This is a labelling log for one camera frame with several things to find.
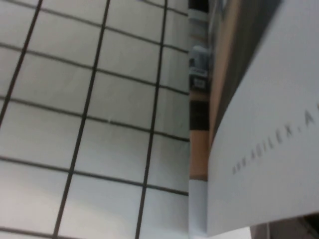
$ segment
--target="brown cardboard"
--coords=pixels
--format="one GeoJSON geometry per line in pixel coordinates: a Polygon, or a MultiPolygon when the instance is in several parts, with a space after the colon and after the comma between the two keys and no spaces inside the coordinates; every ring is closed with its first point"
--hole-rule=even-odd
{"type": "Polygon", "coordinates": [[[216,45],[216,61],[213,72],[210,94],[210,115],[209,115],[209,147],[213,142],[214,126],[218,113],[218,107],[224,87],[224,81],[228,63],[230,60],[232,45],[234,42],[235,29],[237,27],[237,18],[242,0],[233,0],[227,7],[225,19],[219,27],[217,45],[216,45]]]}

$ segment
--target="grout line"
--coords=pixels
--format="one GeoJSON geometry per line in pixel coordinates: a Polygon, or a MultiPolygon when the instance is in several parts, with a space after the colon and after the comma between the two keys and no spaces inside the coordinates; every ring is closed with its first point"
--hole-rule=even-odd
{"type": "Polygon", "coordinates": [[[143,186],[143,183],[139,183],[139,182],[135,182],[135,181],[127,180],[127,179],[103,176],[103,175],[99,175],[99,174],[95,174],[95,173],[87,173],[87,172],[75,170],[74,174],[81,175],[81,176],[86,176],[86,177],[90,177],[90,178],[103,179],[103,180],[112,181],[112,182],[130,184],[130,185],[135,185],[135,186],[140,186],[140,187],[143,186]]]}
{"type": "Polygon", "coordinates": [[[162,88],[162,89],[167,89],[167,90],[173,91],[175,93],[179,93],[179,94],[182,94],[182,95],[185,95],[185,96],[189,96],[189,92],[181,91],[181,90],[175,89],[175,88],[170,87],[170,86],[160,85],[159,87],[162,88]]]}
{"type": "Polygon", "coordinates": [[[183,15],[183,16],[186,16],[186,17],[188,16],[188,14],[186,12],[182,12],[182,11],[176,10],[174,8],[171,8],[171,7],[168,7],[167,10],[173,11],[173,12],[175,12],[177,14],[180,14],[180,15],[183,15]]]}
{"type": "Polygon", "coordinates": [[[101,24],[95,23],[93,21],[86,20],[84,18],[77,17],[77,16],[72,16],[72,15],[69,15],[67,13],[62,13],[62,12],[58,12],[58,11],[55,11],[55,10],[51,10],[51,9],[48,9],[48,8],[41,8],[41,11],[45,12],[45,13],[48,13],[48,14],[51,14],[51,15],[60,16],[60,17],[66,18],[66,19],[78,21],[78,22],[81,22],[81,23],[84,23],[84,24],[87,24],[87,25],[90,25],[90,26],[95,26],[95,27],[101,27],[102,26],[101,24]]]}
{"type": "Polygon", "coordinates": [[[36,9],[35,5],[31,5],[29,3],[26,2],[21,2],[21,1],[13,1],[13,0],[1,0],[1,1],[5,1],[14,5],[18,5],[18,6],[23,6],[23,7],[27,7],[27,8],[31,8],[31,9],[36,9]]]}
{"type": "Polygon", "coordinates": [[[87,119],[88,120],[93,120],[93,121],[96,121],[96,122],[108,123],[108,124],[111,124],[111,125],[121,126],[121,127],[124,127],[124,128],[135,129],[135,130],[142,131],[142,132],[147,132],[147,133],[150,132],[150,130],[147,129],[147,128],[142,128],[142,127],[134,126],[134,125],[127,124],[127,123],[121,123],[121,122],[117,122],[117,121],[113,121],[113,120],[102,119],[102,118],[99,118],[99,117],[87,116],[87,119]]]}
{"type": "MultiPolygon", "coordinates": [[[[11,4],[15,4],[15,5],[19,5],[19,6],[31,8],[31,9],[36,9],[35,6],[33,6],[33,5],[31,5],[31,4],[28,4],[28,3],[24,3],[24,2],[12,1],[12,0],[1,0],[1,1],[5,1],[5,2],[11,3],[11,4]]],[[[163,8],[163,6],[158,5],[158,4],[156,4],[156,3],[147,2],[147,1],[144,1],[144,3],[163,8]]],[[[178,14],[180,14],[180,15],[185,15],[185,16],[187,16],[187,13],[178,11],[178,10],[176,10],[176,9],[174,9],[174,8],[167,8],[167,10],[173,11],[173,12],[178,13],[178,14]]],[[[66,19],[78,21],[78,22],[81,22],[81,23],[83,23],[83,24],[87,24],[87,25],[94,26],[94,27],[101,27],[101,26],[102,26],[101,24],[98,24],[98,23],[93,22],[93,21],[90,21],[90,20],[86,20],[86,19],[81,18],[81,17],[72,16],[72,15],[69,15],[69,14],[67,14],[67,13],[58,12],[58,11],[51,10],[51,9],[48,9],[48,8],[44,8],[44,7],[41,8],[40,11],[45,12],[45,13],[47,13],[47,14],[59,16],[59,17],[62,17],[62,18],[66,18],[66,19]]],[[[116,29],[116,28],[113,28],[113,27],[110,27],[110,26],[105,26],[105,29],[107,29],[107,30],[109,30],[109,31],[113,31],[113,32],[119,33],[119,34],[121,34],[121,35],[125,35],[125,36],[128,36],[128,37],[132,37],[132,38],[135,38],[135,39],[138,39],[138,40],[141,40],[141,41],[145,41],[145,42],[148,42],[148,43],[152,43],[152,44],[154,44],[154,45],[158,45],[158,46],[160,45],[160,43],[157,42],[157,41],[150,40],[150,39],[147,39],[147,38],[145,38],[145,37],[138,36],[138,35],[135,35],[135,34],[126,32],[126,31],[122,31],[122,30],[119,30],[119,29],[116,29]]],[[[175,46],[171,46],[171,45],[164,45],[164,46],[165,46],[165,47],[168,47],[168,48],[171,48],[171,49],[175,49],[175,50],[180,51],[180,52],[183,52],[183,53],[188,53],[188,51],[183,50],[183,49],[178,48],[178,47],[175,47],[175,46]]]]}
{"type": "MultiPolygon", "coordinates": [[[[55,113],[58,113],[58,114],[64,114],[64,115],[73,116],[73,117],[79,117],[79,118],[82,117],[82,114],[80,114],[80,113],[76,113],[76,112],[72,112],[72,111],[68,111],[68,110],[62,110],[62,109],[58,109],[58,108],[55,108],[55,107],[45,106],[45,105],[42,105],[42,104],[39,104],[39,103],[25,101],[25,100],[21,100],[21,99],[17,99],[17,98],[11,98],[10,102],[14,102],[14,103],[25,105],[25,106],[34,107],[34,108],[37,108],[37,109],[42,109],[42,110],[45,110],[45,111],[55,112],[55,113]]],[[[135,126],[135,125],[132,125],[132,124],[127,124],[127,123],[122,123],[122,122],[118,122],[118,121],[102,119],[102,118],[99,118],[99,117],[86,116],[86,119],[92,120],[92,121],[96,121],[96,122],[107,123],[107,124],[111,124],[111,125],[115,125],[115,126],[121,126],[121,127],[124,127],[124,128],[135,129],[135,130],[142,131],[142,132],[147,132],[147,133],[151,132],[151,130],[147,129],[147,128],[143,128],[143,127],[135,126]]],[[[187,139],[187,138],[182,138],[182,137],[170,135],[170,134],[167,134],[167,133],[164,133],[164,132],[155,131],[154,134],[162,135],[164,137],[173,138],[173,139],[180,140],[180,141],[189,142],[189,139],[187,139]]]]}
{"type": "MultiPolygon", "coordinates": [[[[15,51],[21,51],[21,48],[19,48],[19,47],[16,47],[16,46],[13,46],[13,45],[9,45],[9,44],[5,44],[5,43],[1,43],[1,42],[0,42],[0,47],[8,48],[8,49],[15,50],[15,51]]],[[[71,60],[67,60],[67,59],[64,59],[64,58],[61,58],[61,57],[57,57],[57,56],[53,56],[53,55],[49,55],[49,54],[46,54],[46,53],[37,52],[37,51],[33,51],[33,50],[27,50],[26,52],[27,52],[27,54],[30,54],[30,55],[33,55],[33,56],[43,57],[43,58],[46,58],[46,59],[50,59],[50,60],[54,60],[54,61],[58,61],[58,62],[63,62],[63,63],[68,64],[68,65],[72,65],[72,66],[76,66],[76,67],[81,67],[81,68],[85,68],[85,69],[88,69],[88,70],[92,70],[92,67],[89,66],[89,65],[81,64],[81,63],[78,63],[78,62],[75,62],[75,61],[71,61],[71,60]]],[[[138,79],[138,78],[135,78],[135,77],[131,77],[131,76],[123,75],[123,74],[120,74],[120,73],[104,70],[104,69],[101,69],[101,68],[97,68],[96,71],[100,72],[100,73],[107,74],[107,75],[111,75],[111,76],[121,77],[123,79],[135,81],[135,82],[142,83],[142,84],[145,84],[145,85],[156,86],[155,83],[152,83],[152,82],[149,82],[149,81],[146,81],[146,80],[141,80],[141,79],[138,79]]],[[[189,95],[189,92],[181,91],[181,90],[175,89],[173,87],[163,86],[163,85],[160,85],[159,87],[163,88],[163,89],[167,89],[167,90],[173,91],[173,92],[176,92],[176,93],[179,93],[179,94],[182,94],[182,95],[187,95],[187,96],[189,95]]]]}
{"type": "Polygon", "coordinates": [[[120,73],[116,73],[116,72],[112,72],[112,71],[108,71],[108,70],[104,70],[104,69],[100,69],[100,68],[98,68],[97,71],[101,72],[101,73],[104,73],[104,74],[107,74],[107,75],[121,77],[121,78],[126,79],[126,80],[139,82],[139,83],[142,83],[142,84],[145,84],[145,85],[155,86],[155,83],[152,83],[152,82],[149,82],[149,81],[146,81],[146,80],[141,80],[141,79],[138,79],[138,78],[135,78],[135,77],[123,75],[123,74],[120,74],[120,73]]]}
{"type": "Polygon", "coordinates": [[[89,85],[89,89],[88,89],[87,98],[86,98],[86,101],[85,101],[85,106],[84,106],[82,119],[81,119],[81,125],[80,125],[80,128],[79,128],[79,133],[78,133],[78,137],[77,137],[75,148],[74,148],[74,153],[73,153],[73,157],[72,157],[72,161],[71,161],[70,171],[69,171],[69,174],[68,174],[68,177],[67,177],[67,180],[66,180],[66,184],[65,184],[65,188],[64,188],[64,192],[63,192],[61,205],[60,205],[60,208],[59,208],[59,213],[58,213],[56,224],[55,224],[55,227],[54,227],[53,238],[56,238],[58,236],[58,233],[59,233],[61,220],[62,220],[62,215],[63,215],[65,203],[66,203],[66,200],[67,200],[67,196],[68,196],[68,193],[69,193],[69,189],[70,189],[70,185],[71,185],[71,180],[72,180],[72,175],[73,175],[74,168],[75,168],[77,155],[78,155],[79,148],[80,148],[80,143],[81,143],[82,134],[83,134],[83,130],[84,130],[85,120],[86,120],[86,117],[87,117],[89,104],[90,104],[90,99],[91,99],[91,95],[92,95],[92,90],[93,90],[93,85],[94,85],[94,80],[95,80],[95,75],[96,75],[96,69],[97,69],[98,62],[99,62],[100,51],[101,51],[102,41],[103,41],[103,36],[104,36],[104,27],[105,27],[106,20],[107,20],[109,6],[110,6],[110,0],[107,0],[106,6],[105,6],[105,11],[104,11],[104,16],[103,16],[103,21],[102,21],[102,27],[101,27],[100,36],[99,36],[99,41],[98,41],[98,45],[97,45],[97,49],[96,49],[96,55],[95,55],[95,60],[94,60],[94,65],[93,65],[93,70],[92,70],[92,76],[91,76],[91,80],[90,80],[90,85],[89,85]]]}
{"type": "Polygon", "coordinates": [[[46,164],[42,164],[42,163],[34,163],[34,162],[30,162],[30,161],[24,161],[21,159],[4,157],[4,156],[0,156],[0,161],[14,163],[14,164],[20,164],[20,165],[24,165],[24,166],[31,166],[31,167],[36,167],[36,168],[48,169],[48,170],[53,170],[53,171],[58,171],[58,172],[67,173],[69,171],[69,169],[67,169],[67,168],[50,166],[50,165],[46,165],[46,164]]]}
{"type": "Polygon", "coordinates": [[[25,106],[31,106],[31,107],[39,108],[39,109],[42,109],[42,110],[55,112],[55,113],[58,113],[58,114],[64,114],[64,115],[75,116],[75,117],[82,117],[82,115],[80,113],[66,111],[66,110],[55,108],[55,107],[45,106],[45,105],[42,105],[42,104],[33,103],[33,102],[25,101],[25,100],[11,98],[10,101],[14,102],[14,103],[21,104],[21,105],[25,105],[25,106]]]}
{"type": "MultiPolygon", "coordinates": [[[[146,3],[146,4],[148,4],[148,5],[151,5],[151,6],[156,6],[156,7],[159,7],[159,8],[164,8],[163,5],[160,5],[160,4],[157,4],[157,3],[154,3],[154,2],[150,2],[150,1],[148,1],[148,0],[142,0],[141,2],[144,2],[144,3],[146,3]]],[[[175,12],[175,13],[177,13],[177,14],[180,14],[180,15],[183,15],[183,16],[188,16],[188,14],[187,14],[186,12],[182,12],[182,11],[176,10],[176,9],[174,9],[174,8],[171,8],[171,7],[167,7],[167,10],[173,11],[173,12],[175,12]]]]}
{"type": "Polygon", "coordinates": [[[164,136],[164,137],[167,137],[167,138],[176,139],[176,140],[179,140],[179,141],[189,142],[189,138],[183,138],[183,137],[179,137],[179,136],[174,136],[174,135],[170,135],[170,134],[164,133],[164,132],[154,131],[154,134],[161,135],[161,136],[164,136]]]}
{"type": "Polygon", "coordinates": [[[1,127],[1,124],[2,124],[2,121],[3,121],[6,109],[8,107],[8,104],[9,104],[9,101],[10,101],[10,98],[11,98],[11,94],[13,92],[13,88],[14,88],[16,79],[17,79],[19,71],[21,69],[21,65],[23,63],[24,56],[26,54],[26,50],[28,48],[28,45],[29,45],[29,42],[30,42],[30,39],[31,39],[31,35],[32,35],[33,29],[34,29],[34,26],[35,26],[36,19],[37,19],[38,15],[39,15],[39,11],[40,11],[41,5],[42,5],[42,0],[39,0],[39,2],[37,4],[37,7],[36,7],[36,10],[34,12],[34,16],[33,16],[33,19],[32,19],[28,34],[26,36],[26,39],[25,39],[25,42],[24,42],[24,45],[23,45],[23,48],[22,48],[20,57],[19,57],[19,61],[18,61],[17,65],[16,65],[14,74],[13,74],[11,82],[10,82],[10,86],[9,86],[8,92],[6,94],[6,97],[5,97],[5,100],[4,100],[4,103],[3,103],[3,107],[2,107],[2,110],[1,110],[1,113],[0,113],[0,127],[1,127]]]}
{"type": "Polygon", "coordinates": [[[85,64],[82,64],[82,63],[78,63],[78,62],[75,62],[75,61],[71,61],[71,60],[68,60],[68,59],[64,59],[64,58],[61,58],[61,57],[58,57],[58,56],[49,55],[49,54],[42,53],[42,52],[37,52],[37,51],[33,51],[33,50],[27,50],[27,54],[43,57],[43,58],[50,59],[50,60],[55,60],[55,61],[58,61],[58,62],[63,62],[63,63],[68,64],[68,65],[73,65],[73,66],[77,66],[77,67],[81,67],[81,68],[85,68],[85,69],[89,69],[89,70],[93,69],[92,66],[85,65],[85,64]]]}
{"type": "Polygon", "coordinates": [[[173,50],[176,50],[176,51],[179,51],[179,52],[181,52],[181,53],[188,54],[188,51],[183,50],[183,49],[181,49],[181,48],[179,48],[179,47],[177,47],[177,46],[172,46],[172,45],[164,44],[164,47],[170,48],[170,49],[173,49],[173,50]]]}
{"type": "Polygon", "coordinates": [[[171,188],[160,187],[160,186],[156,186],[156,185],[148,184],[147,188],[152,188],[155,190],[160,190],[160,191],[164,191],[164,192],[168,192],[168,193],[174,193],[174,194],[179,194],[179,195],[183,195],[183,196],[188,196],[188,192],[183,192],[183,191],[171,189],[171,188]]]}
{"type": "Polygon", "coordinates": [[[14,229],[14,228],[6,228],[6,227],[0,227],[0,232],[20,234],[20,235],[26,235],[26,236],[39,237],[39,238],[52,238],[52,235],[46,234],[46,233],[38,233],[38,232],[32,232],[32,231],[26,231],[26,230],[14,229]]]}
{"type": "MultiPolygon", "coordinates": [[[[27,166],[27,167],[62,172],[62,173],[69,173],[70,172],[70,170],[67,168],[50,166],[50,165],[42,164],[42,163],[34,163],[34,162],[30,162],[30,161],[25,161],[25,160],[11,158],[11,157],[5,157],[5,156],[0,156],[0,161],[6,162],[6,163],[23,165],[23,166],[27,166]]],[[[111,181],[111,182],[118,182],[118,183],[123,183],[123,184],[129,184],[129,185],[134,185],[134,186],[140,186],[140,187],[144,186],[143,183],[131,181],[128,179],[110,177],[110,176],[106,176],[106,175],[100,175],[100,174],[96,174],[96,173],[84,172],[84,171],[79,171],[79,170],[74,170],[73,174],[88,177],[88,178],[96,178],[96,179],[101,179],[101,180],[106,180],[106,181],[111,181]]],[[[170,189],[170,188],[166,188],[166,187],[160,187],[160,186],[156,186],[156,185],[147,185],[146,187],[157,189],[159,191],[170,192],[173,194],[181,194],[181,195],[186,195],[186,196],[188,195],[187,192],[183,192],[183,191],[179,191],[179,190],[175,190],[175,189],[170,189]]]]}
{"type": "Polygon", "coordinates": [[[10,44],[7,44],[7,43],[2,43],[2,42],[0,42],[0,47],[7,48],[7,49],[10,49],[10,50],[13,50],[13,51],[19,51],[19,52],[22,51],[21,47],[13,46],[13,45],[10,45],[10,44]]]}
{"type": "Polygon", "coordinates": [[[162,54],[163,54],[163,48],[164,48],[163,43],[164,43],[164,35],[165,35],[166,15],[167,15],[167,0],[165,0],[165,4],[164,4],[163,22],[162,22],[162,29],[161,29],[161,36],[160,36],[159,65],[158,65],[158,72],[157,72],[156,86],[155,86],[151,132],[150,132],[150,140],[149,140],[148,153],[147,153],[147,159],[146,159],[143,189],[142,189],[142,195],[141,195],[139,216],[138,216],[138,221],[137,221],[137,226],[136,226],[135,239],[140,238],[143,209],[144,209],[144,202],[145,202],[145,196],[146,196],[146,188],[147,188],[149,169],[150,169],[153,136],[154,136],[154,128],[155,128],[155,120],[156,120],[156,111],[157,111],[157,104],[158,104],[158,98],[159,98],[160,72],[161,72],[161,62],[162,62],[162,54]]]}
{"type": "Polygon", "coordinates": [[[145,3],[145,4],[148,4],[148,5],[151,5],[151,6],[156,6],[156,7],[164,8],[163,5],[160,5],[160,4],[157,4],[157,3],[154,3],[154,2],[148,1],[148,0],[141,0],[141,2],[143,2],[143,3],[145,3]]]}
{"type": "Polygon", "coordinates": [[[160,45],[159,42],[157,41],[154,41],[154,40],[150,40],[150,39],[147,39],[145,37],[142,37],[142,36],[138,36],[138,35],[135,35],[135,34],[132,34],[132,33],[129,33],[129,32],[126,32],[126,31],[122,31],[122,30],[119,30],[119,29],[116,29],[116,28],[113,28],[113,27],[110,27],[110,26],[105,26],[105,29],[109,30],[109,31],[113,31],[113,32],[116,32],[116,33],[119,33],[121,35],[125,35],[125,36],[128,36],[128,37],[132,37],[132,38],[135,38],[135,39],[138,39],[138,40],[141,40],[141,41],[145,41],[145,42],[148,42],[148,43],[152,43],[154,45],[160,45]]]}

